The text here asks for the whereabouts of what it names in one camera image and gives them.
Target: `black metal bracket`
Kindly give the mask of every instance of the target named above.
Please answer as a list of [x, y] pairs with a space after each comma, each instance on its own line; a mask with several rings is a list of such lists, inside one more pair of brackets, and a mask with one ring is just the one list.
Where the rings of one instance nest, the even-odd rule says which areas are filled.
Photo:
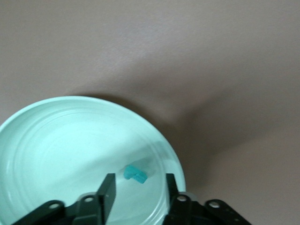
[[48, 201], [12, 225], [105, 225], [115, 197], [115, 174], [109, 173], [95, 194], [68, 207], [62, 201]]
[[251, 225], [225, 202], [214, 199], [204, 206], [178, 192], [174, 174], [166, 175], [170, 210], [163, 225]]

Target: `light green plate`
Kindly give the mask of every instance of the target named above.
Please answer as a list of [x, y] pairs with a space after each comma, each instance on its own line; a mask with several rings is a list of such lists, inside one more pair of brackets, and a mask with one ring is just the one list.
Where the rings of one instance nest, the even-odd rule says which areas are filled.
[[[127, 165], [147, 173], [123, 177]], [[29, 105], [0, 127], [0, 225], [49, 200], [73, 204], [116, 173], [108, 225], [154, 225], [167, 212], [166, 173], [185, 191], [183, 171], [161, 133], [136, 113], [105, 100], [69, 96]]]

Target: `beige tabletop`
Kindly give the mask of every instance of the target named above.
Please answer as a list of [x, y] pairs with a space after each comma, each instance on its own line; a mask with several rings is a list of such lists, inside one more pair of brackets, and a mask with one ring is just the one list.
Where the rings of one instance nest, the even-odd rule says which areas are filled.
[[148, 119], [199, 202], [299, 224], [299, 0], [0, 0], [0, 124], [65, 95]]

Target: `plate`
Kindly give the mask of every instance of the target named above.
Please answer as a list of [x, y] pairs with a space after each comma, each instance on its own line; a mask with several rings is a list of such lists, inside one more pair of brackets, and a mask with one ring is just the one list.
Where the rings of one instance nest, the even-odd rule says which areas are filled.
[[[147, 180], [125, 179], [128, 165]], [[166, 173], [185, 191], [174, 150], [133, 111], [82, 96], [29, 105], [0, 127], [0, 224], [11, 225], [49, 200], [69, 206], [95, 192], [107, 173], [116, 174], [117, 185], [108, 225], [161, 223], [168, 210]]]

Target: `table surface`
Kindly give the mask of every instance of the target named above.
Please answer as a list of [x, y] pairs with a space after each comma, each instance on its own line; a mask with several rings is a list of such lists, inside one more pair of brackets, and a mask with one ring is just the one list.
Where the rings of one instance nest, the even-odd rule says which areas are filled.
[[168, 139], [199, 202], [299, 224], [298, 0], [0, 4], [0, 123], [50, 97], [116, 102]]

